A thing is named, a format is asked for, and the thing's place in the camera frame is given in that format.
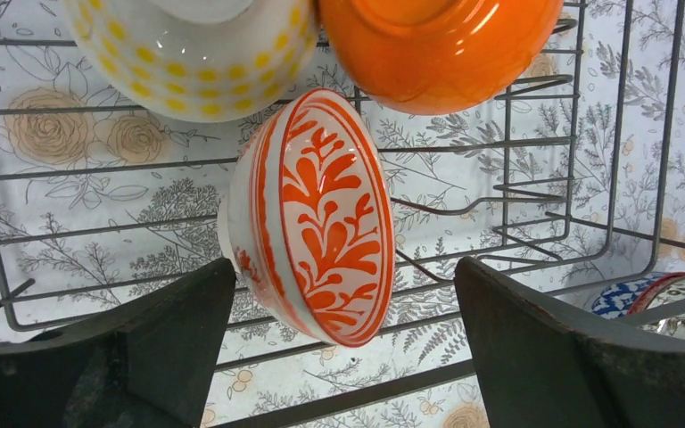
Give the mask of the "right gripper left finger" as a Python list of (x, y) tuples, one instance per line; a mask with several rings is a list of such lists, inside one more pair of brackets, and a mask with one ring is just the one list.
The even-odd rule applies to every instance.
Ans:
[(228, 259), (19, 343), (0, 343), (0, 427), (196, 427), (232, 308)]

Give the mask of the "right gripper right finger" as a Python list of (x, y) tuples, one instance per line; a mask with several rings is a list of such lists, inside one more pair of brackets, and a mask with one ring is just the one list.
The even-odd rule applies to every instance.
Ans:
[(482, 262), (454, 285), (493, 427), (685, 427), (685, 341), (599, 317)]

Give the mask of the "blue patterned bowl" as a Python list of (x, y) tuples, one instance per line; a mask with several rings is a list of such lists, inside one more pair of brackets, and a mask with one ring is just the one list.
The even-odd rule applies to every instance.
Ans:
[(647, 288), (668, 277), (669, 274), (650, 273), (640, 279), (610, 284), (586, 306), (586, 309), (600, 317), (615, 319), (628, 313), (632, 304)]

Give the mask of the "black wire dish rack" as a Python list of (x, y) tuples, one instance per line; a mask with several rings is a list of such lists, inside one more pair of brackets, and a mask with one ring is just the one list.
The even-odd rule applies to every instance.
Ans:
[[(75, 46), (59, 1), (0, 1), (0, 346), (105, 314), (218, 258), (235, 158), (271, 116), (140, 108)], [(572, 1), (523, 78), (470, 110), (370, 100), (325, 38), (328, 87), (382, 151), (400, 256), (360, 350), (296, 333), (235, 286), (196, 427), (484, 427), (451, 277), (470, 256), (588, 307), (685, 271), (685, 1)]]

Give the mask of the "red patterned white bowl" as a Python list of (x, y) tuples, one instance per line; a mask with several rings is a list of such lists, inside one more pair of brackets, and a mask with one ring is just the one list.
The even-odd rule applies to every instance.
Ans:
[(376, 145), (343, 95), (311, 90), (253, 132), (218, 237), (280, 322), (349, 348), (374, 338), (392, 297), (392, 205)]

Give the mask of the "orange bowl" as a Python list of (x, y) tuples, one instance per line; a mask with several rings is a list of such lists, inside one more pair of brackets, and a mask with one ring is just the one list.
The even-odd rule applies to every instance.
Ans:
[(510, 86), (546, 44), (562, 12), (549, 0), (320, 0), (338, 62), (378, 103), (444, 115)]

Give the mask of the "yellow dotted white bowl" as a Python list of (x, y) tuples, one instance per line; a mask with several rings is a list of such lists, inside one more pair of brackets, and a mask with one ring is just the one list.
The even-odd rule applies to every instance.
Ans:
[(164, 116), (212, 123), (275, 103), (315, 53), (306, 0), (64, 1), (71, 34), (129, 99)]

